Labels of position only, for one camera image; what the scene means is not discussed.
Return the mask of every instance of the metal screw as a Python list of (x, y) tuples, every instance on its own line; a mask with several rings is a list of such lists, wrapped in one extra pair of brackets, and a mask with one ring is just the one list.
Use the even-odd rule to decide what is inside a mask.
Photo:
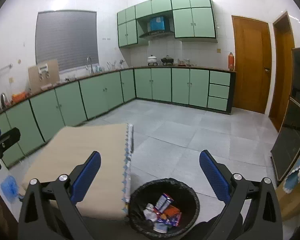
[(37, 184), (37, 182), (38, 182), (37, 179), (31, 179), (30, 184), (31, 184), (31, 185), (34, 185), (34, 184)]
[(269, 178), (264, 178), (263, 180), (265, 181), (266, 184), (270, 184), (271, 183), (271, 179), (269, 179)]
[(65, 180), (67, 180), (68, 179), (68, 175), (66, 175), (66, 174), (63, 174), (63, 175), (61, 175), (60, 177), (59, 177), (59, 180), (60, 181), (65, 181)]
[(242, 179), (242, 176), (241, 176), (240, 174), (238, 174), (238, 173), (234, 174), (233, 177), (234, 177), (234, 179), (236, 179), (236, 180)]

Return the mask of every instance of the window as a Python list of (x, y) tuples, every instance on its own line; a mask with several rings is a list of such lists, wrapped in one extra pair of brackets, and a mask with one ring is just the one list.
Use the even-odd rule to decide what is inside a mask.
[(99, 63), (97, 13), (53, 11), (38, 13), (35, 31), (37, 63), (57, 59), (59, 71), (84, 66), (87, 57)]

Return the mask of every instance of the orange thermos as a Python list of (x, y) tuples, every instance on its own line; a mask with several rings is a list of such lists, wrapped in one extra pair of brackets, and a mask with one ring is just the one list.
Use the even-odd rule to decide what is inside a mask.
[(229, 70), (234, 70), (234, 56), (232, 52), (230, 52), (228, 56), (228, 69)]

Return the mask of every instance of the sink faucet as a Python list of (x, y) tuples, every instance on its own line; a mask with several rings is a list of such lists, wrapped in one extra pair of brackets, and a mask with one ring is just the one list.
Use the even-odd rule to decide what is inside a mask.
[(92, 67), (92, 60), (91, 57), (87, 57), (87, 69), (89, 67), (89, 64), (91, 65), (91, 74), (93, 74), (93, 67)]

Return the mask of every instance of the black trash bag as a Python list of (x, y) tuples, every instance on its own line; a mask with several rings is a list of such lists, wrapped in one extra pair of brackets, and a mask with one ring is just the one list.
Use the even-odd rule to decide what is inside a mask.
[[(182, 212), (178, 227), (168, 229), (167, 234), (153, 230), (146, 221), (143, 210), (148, 203), (155, 206), (162, 193), (168, 194), (174, 201), (171, 205)], [(185, 233), (197, 220), (200, 203), (197, 194), (188, 185), (176, 179), (158, 179), (139, 187), (130, 197), (129, 219), (133, 229), (150, 239), (171, 238)]]

